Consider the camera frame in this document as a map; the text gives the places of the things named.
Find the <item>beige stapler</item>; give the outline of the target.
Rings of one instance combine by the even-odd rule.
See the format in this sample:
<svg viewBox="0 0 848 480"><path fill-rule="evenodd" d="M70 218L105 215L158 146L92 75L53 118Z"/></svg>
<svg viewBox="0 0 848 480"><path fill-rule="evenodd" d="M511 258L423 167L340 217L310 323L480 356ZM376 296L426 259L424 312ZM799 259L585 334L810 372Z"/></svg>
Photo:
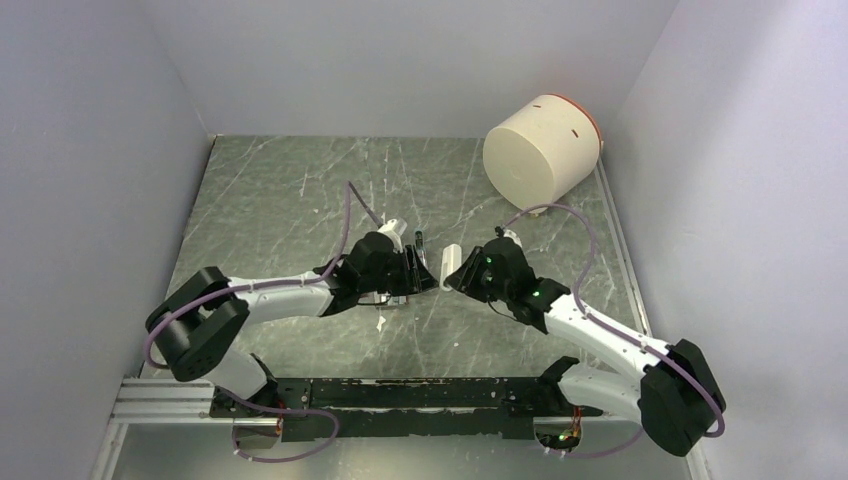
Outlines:
<svg viewBox="0 0 848 480"><path fill-rule="evenodd" d="M423 265L427 265L424 234L421 229L416 229L414 231L414 249L420 262Z"/></svg>

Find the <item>staple box tray with staples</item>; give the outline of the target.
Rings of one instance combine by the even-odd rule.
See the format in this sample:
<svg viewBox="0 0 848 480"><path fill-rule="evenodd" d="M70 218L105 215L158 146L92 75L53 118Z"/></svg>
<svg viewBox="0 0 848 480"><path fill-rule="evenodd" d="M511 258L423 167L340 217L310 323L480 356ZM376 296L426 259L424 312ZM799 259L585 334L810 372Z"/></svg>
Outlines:
<svg viewBox="0 0 848 480"><path fill-rule="evenodd" d="M380 307L400 307L403 305L407 305L409 301L408 296L391 296L388 294L376 294L374 296L374 302Z"/></svg>

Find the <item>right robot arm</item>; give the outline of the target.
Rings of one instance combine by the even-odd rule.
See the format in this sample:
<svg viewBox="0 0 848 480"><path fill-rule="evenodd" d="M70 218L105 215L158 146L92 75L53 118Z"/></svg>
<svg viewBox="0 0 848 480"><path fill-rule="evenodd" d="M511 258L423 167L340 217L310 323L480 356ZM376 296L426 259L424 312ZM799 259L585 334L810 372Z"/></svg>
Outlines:
<svg viewBox="0 0 848 480"><path fill-rule="evenodd" d="M579 302L572 289L536 276L518 241L499 236L475 247L446 287L482 303L500 301L514 319L567 339L608 365L599 370L572 357L540 377L539 398L550 413L595 408L641 426L665 452L686 456L718 422L726 402L700 348L640 334Z"/></svg>

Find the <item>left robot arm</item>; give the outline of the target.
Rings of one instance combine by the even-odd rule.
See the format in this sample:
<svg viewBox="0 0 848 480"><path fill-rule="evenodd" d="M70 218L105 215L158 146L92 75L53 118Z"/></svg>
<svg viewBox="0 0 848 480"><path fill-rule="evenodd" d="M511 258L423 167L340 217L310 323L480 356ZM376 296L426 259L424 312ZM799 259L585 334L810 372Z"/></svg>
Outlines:
<svg viewBox="0 0 848 480"><path fill-rule="evenodd" d="M256 355L234 347L243 327L332 316L368 294L410 296L437 285L413 246L397 247L387 234L369 232L349 253L296 276L248 280L215 266L199 270L149 315L147 344L176 380L211 382L261 416L278 406L278 383Z"/></svg>

